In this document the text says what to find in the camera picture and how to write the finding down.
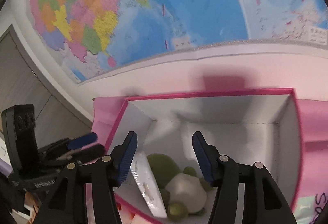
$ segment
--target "white wall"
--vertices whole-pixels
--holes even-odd
[[[10,159],[8,156],[7,148],[6,148],[6,143],[4,140],[1,138],[3,137],[3,134],[0,132],[0,159],[2,159],[4,162],[7,164],[11,165]]]
[[[155,66],[148,62],[74,84],[51,57],[26,16],[26,0],[8,0],[0,12],[0,34],[11,24],[26,51],[53,86],[92,120],[94,97],[214,90],[295,87],[299,98],[328,100],[328,51],[296,45],[247,44],[185,54],[190,60]]]

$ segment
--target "black clamp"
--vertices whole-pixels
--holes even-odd
[[[235,223],[238,184],[245,183],[243,224],[296,224],[285,197],[261,162],[238,164],[207,144],[201,132],[194,133],[192,146],[205,180],[218,187],[208,223]]]
[[[43,201],[34,224],[87,224],[85,184],[92,184],[92,200],[97,224],[122,224],[113,187],[128,175],[137,148],[137,135],[129,132],[116,146],[93,164],[69,163]]]
[[[4,138],[12,173],[9,181],[17,190],[48,191],[62,169],[70,162],[79,165],[104,155],[105,148],[95,144],[65,158],[58,158],[71,150],[79,150],[97,140],[95,133],[69,139],[65,138],[41,149],[35,139],[33,105],[15,105],[1,114]]]

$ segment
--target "screw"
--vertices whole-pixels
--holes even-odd
[[[67,165],[67,168],[68,168],[69,170],[72,170],[72,169],[75,168],[75,164],[74,164],[74,163],[70,163],[70,164]]]
[[[104,155],[101,160],[104,161],[104,162],[108,162],[112,159],[112,157],[110,155]]]
[[[262,169],[264,165],[261,162],[256,162],[255,167],[257,167],[258,169]]]
[[[221,155],[220,160],[223,162],[227,162],[229,160],[229,158],[226,155]]]

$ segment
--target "red mark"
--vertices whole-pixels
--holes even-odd
[[[109,58],[107,59],[108,65],[111,66],[112,68],[114,68],[116,66],[116,61],[112,56],[109,56]]]
[[[260,0],[256,0],[256,4],[257,5],[260,5],[261,4],[261,1]]]
[[[118,210],[122,210],[122,205],[119,202],[116,202],[116,207]]]

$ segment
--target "pink gift box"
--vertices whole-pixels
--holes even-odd
[[[201,131],[209,144],[236,162],[262,162],[291,208],[297,202],[304,146],[298,103],[291,88],[99,97],[94,111],[92,131],[109,154],[134,131],[137,151],[167,154],[181,169],[193,166],[201,176],[191,145],[193,133]],[[152,216],[132,177],[114,191],[118,202],[149,222],[170,223]],[[212,192],[208,193],[207,213],[182,223],[207,223],[215,197]],[[241,185],[239,193],[236,223],[242,220]]]

